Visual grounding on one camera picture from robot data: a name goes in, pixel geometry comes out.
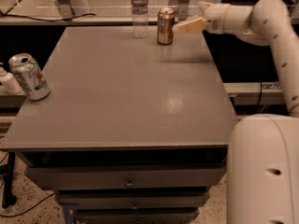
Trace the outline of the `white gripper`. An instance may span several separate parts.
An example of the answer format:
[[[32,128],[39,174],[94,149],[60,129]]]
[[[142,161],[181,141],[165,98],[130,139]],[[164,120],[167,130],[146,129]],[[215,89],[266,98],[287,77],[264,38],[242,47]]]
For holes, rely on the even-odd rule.
[[[196,34],[202,33],[205,29],[216,35],[229,34],[231,30],[227,23],[227,12],[229,4],[214,4],[207,1],[198,3],[199,10],[203,17],[192,17],[186,21],[175,24],[172,31],[175,34]]]

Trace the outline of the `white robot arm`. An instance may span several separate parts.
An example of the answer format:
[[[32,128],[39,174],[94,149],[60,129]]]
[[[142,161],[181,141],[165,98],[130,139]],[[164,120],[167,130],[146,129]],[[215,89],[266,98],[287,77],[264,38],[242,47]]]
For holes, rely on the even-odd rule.
[[[227,224],[299,224],[298,35],[282,0],[198,3],[177,34],[234,35],[271,50],[285,115],[256,113],[234,127],[227,151]]]

